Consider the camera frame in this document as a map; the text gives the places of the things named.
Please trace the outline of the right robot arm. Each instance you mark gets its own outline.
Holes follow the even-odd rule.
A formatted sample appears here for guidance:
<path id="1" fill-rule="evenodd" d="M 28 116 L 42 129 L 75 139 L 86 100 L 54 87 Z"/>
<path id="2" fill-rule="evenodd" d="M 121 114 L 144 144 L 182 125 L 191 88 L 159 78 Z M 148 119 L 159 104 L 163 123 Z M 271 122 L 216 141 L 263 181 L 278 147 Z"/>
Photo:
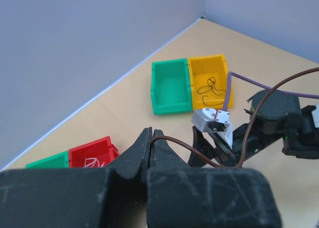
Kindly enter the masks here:
<path id="1" fill-rule="evenodd" d="M 192 116 L 193 148 L 219 165 L 239 163 L 242 142 L 248 125 L 234 128 L 230 113 L 203 108 Z M 246 141 L 245 159 L 249 159 L 277 140 L 283 140 L 282 152 L 301 159 L 319 157 L 319 107 L 301 108 L 298 96 L 274 91 L 259 109 Z"/>

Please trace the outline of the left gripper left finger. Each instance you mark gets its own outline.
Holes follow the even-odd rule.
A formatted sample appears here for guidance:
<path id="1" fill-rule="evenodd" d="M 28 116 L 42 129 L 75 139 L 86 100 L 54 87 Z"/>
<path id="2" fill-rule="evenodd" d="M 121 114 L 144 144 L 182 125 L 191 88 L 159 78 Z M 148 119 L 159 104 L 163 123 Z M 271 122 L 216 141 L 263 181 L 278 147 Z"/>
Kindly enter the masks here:
<path id="1" fill-rule="evenodd" d="M 12 169 L 0 174 L 3 228 L 144 228 L 152 129 L 104 168 Z"/>

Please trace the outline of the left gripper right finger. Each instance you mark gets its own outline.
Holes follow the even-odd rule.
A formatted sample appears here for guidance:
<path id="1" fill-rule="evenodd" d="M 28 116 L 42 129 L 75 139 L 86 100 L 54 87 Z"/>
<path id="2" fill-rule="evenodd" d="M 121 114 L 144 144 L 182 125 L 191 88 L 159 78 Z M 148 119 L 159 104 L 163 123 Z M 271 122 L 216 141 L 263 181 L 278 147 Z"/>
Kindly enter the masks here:
<path id="1" fill-rule="evenodd" d="M 150 228 L 279 228 L 270 184 L 254 169 L 192 168 L 154 131 L 147 172 Z"/>

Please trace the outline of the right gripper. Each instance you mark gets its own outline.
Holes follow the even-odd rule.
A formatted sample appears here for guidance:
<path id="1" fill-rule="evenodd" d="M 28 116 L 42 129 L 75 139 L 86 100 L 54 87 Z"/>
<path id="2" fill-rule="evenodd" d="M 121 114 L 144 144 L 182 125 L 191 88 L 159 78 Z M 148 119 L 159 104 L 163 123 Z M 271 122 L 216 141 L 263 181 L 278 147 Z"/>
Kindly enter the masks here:
<path id="1" fill-rule="evenodd" d="M 192 147 L 208 158 L 209 161 L 215 158 L 219 165 L 234 167 L 239 163 L 242 155 L 242 143 L 247 127 L 248 124 L 244 123 L 232 132 L 232 146 L 228 145 L 221 135 L 213 133 L 211 135 L 215 142 L 215 148 L 213 148 L 209 141 L 204 138 L 202 132 L 193 126 Z M 245 148 L 245 152 L 243 153 L 244 161 L 264 149 L 264 134 L 252 128 L 248 135 Z M 207 164 L 208 163 L 202 160 L 198 155 L 191 152 L 188 159 L 188 165 L 190 167 L 204 167 Z"/>

